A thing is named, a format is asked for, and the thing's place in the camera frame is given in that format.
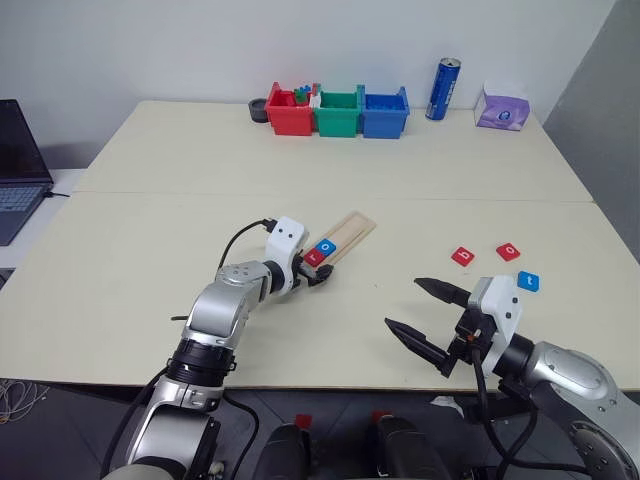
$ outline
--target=blue bin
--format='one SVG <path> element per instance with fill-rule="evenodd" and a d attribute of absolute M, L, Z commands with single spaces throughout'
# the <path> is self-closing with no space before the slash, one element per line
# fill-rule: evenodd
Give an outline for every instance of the blue bin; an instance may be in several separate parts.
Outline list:
<path fill-rule="evenodd" d="M 400 87 L 395 95 L 372 95 L 358 88 L 362 104 L 362 134 L 365 138 L 400 138 L 409 116 L 407 92 Z"/>

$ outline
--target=purple tissue box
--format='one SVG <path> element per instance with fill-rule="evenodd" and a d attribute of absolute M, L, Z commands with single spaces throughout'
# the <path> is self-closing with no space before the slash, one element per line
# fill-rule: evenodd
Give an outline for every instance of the purple tissue box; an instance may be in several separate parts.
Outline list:
<path fill-rule="evenodd" d="M 485 83 L 475 108 L 478 127 L 522 130 L 529 116 L 529 101 L 512 86 L 489 86 Z"/>

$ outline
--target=energy drink can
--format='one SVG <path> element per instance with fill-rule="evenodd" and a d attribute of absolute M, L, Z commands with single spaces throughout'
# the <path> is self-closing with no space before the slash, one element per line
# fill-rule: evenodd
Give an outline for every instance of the energy drink can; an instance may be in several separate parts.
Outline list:
<path fill-rule="evenodd" d="M 440 60 L 438 73 L 436 73 L 436 79 L 433 82 L 431 98 L 427 105 L 427 118 L 431 120 L 442 120 L 444 118 L 449 106 L 449 100 L 451 100 L 453 87 L 456 85 L 458 73 L 460 73 L 460 60 L 457 58 L 443 58 Z"/>

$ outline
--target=laptop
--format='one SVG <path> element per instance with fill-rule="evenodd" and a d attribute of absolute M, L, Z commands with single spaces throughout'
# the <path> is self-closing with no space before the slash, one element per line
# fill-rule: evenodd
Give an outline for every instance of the laptop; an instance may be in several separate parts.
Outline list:
<path fill-rule="evenodd" d="M 16 100 L 0 100 L 0 246 L 11 243 L 53 180 Z"/>

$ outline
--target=black cable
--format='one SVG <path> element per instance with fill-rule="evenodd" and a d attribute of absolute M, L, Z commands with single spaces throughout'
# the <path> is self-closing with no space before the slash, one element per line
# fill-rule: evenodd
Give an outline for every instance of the black cable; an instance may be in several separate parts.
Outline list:
<path fill-rule="evenodd" d="M 44 198 L 51 197 L 71 197 L 71 195 L 67 195 L 66 193 L 56 193 L 56 192 L 44 192 Z"/>
<path fill-rule="evenodd" d="M 533 434 L 533 431 L 536 429 L 536 425 L 538 424 L 538 409 L 533 405 L 532 407 L 533 408 L 531 409 L 531 414 L 529 415 L 529 422 L 527 423 L 527 426 L 518 436 L 518 438 L 516 438 L 516 441 L 513 442 L 511 448 L 509 448 L 509 451 L 507 452 L 509 455 L 503 458 L 500 462 L 500 465 L 498 466 L 496 480 L 504 479 L 504 476 L 507 473 L 507 469 L 509 468 L 509 462 L 516 457 L 520 449 L 524 447 L 524 445 Z"/>
<path fill-rule="evenodd" d="M 153 387 L 158 382 L 160 377 L 165 373 L 167 373 L 167 367 L 164 367 L 162 370 L 160 370 L 156 374 L 156 376 L 153 377 L 149 381 L 149 383 L 147 383 L 144 386 L 142 390 L 140 390 L 140 393 L 136 395 L 136 398 L 134 398 L 133 402 L 131 402 L 131 405 L 129 405 L 129 408 L 127 409 L 124 416 L 122 417 L 122 420 L 120 420 L 120 423 L 118 424 L 118 428 L 116 428 L 116 431 L 111 437 L 111 442 L 107 447 L 107 452 L 104 454 L 104 460 L 102 461 L 102 468 L 100 469 L 99 478 L 104 478 L 109 474 L 109 470 L 111 470 L 111 460 L 113 459 L 113 454 L 116 451 L 116 447 L 118 446 L 120 437 L 124 433 L 124 429 L 127 428 L 127 424 L 131 420 L 131 417 L 133 417 L 133 414 L 135 413 L 138 406 L 142 403 L 142 400 L 149 394 L 149 392 L 153 389 Z"/>
<path fill-rule="evenodd" d="M 267 218 L 263 218 L 262 220 L 257 220 L 253 223 L 250 223 L 243 229 L 239 230 L 238 233 L 236 233 L 233 237 L 231 237 L 231 240 L 229 240 L 229 243 L 227 243 L 227 246 L 224 249 L 224 252 L 222 253 L 222 257 L 220 258 L 220 263 L 218 264 L 218 270 L 220 270 L 224 265 L 224 261 L 227 259 L 227 253 L 229 253 L 229 249 L 231 248 L 231 245 L 233 245 L 233 242 L 235 242 L 240 235 L 242 235 L 247 230 L 251 230 L 252 228 L 257 227 L 259 225 L 264 225 L 267 228 L 267 231 L 271 232 L 273 231 L 273 227 L 276 226 L 276 223 L 277 223 L 276 220 L 269 220 Z"/>
<path fill-rule="evenodd" d="M 258 435 L 258 430 L 260 429 L 260 419 L 258 418 L 258 414 L 250 406 L 240 403 L 234 400 L 233 398 L 229 397 L 226 391 L 222 394 L 222 398 L 224 398 L 229 405 L 239 408 L 240 410 L 244 410 L 245 412 L 247 412 L 249 415 L 253 417 L 253 433 L 251 433 L 251 437 L 249 438 L 249 441 L 242 449 L 242 453 L 240 453 L 240 456 L 238 457 L 238 461 L 236 462 L 235 467 L 233 467 L 233 472 L 231 472 L 231 477 L 229 477 L 230 480 L 235 480 L 236 475 L 238 474 L 238 469 L 240 468 L 240 465 L 242 464 L 244 457 L 247 455 L 247 452 L 251 448 L 251 445 L 253 445 L 253 441 L 256 439 L 256 436 Z"/>
<path fill-rule="evenodd" d="M 493 429 L 491 420 L 489 419 L 489 394 L 487 393 L 487 384 L 484 381 L 484 373 L 482 372 L 482 354 L 476 347 L 472 347 L 471 359 L 473 362 L 473 370 L 476 374 L 476 382 L 478 384 L 478 400 L 480 402 L 480 413 L 482 417 L 482 425 L 484 426 L 487 436 L 493 447 L 498 451 L 502 458 L 508 459 L 510 465 L 520 468 L 529 468 L 532 470 L 561 470 L 566 472 L 578 472 L 589 475 L 587 469 L 580 465 L 571 465 L 568 463 L 539 463 L 525 462 L 517 458 L 509 458 L 509 452 L 504 448 L 498 435 Z"/>

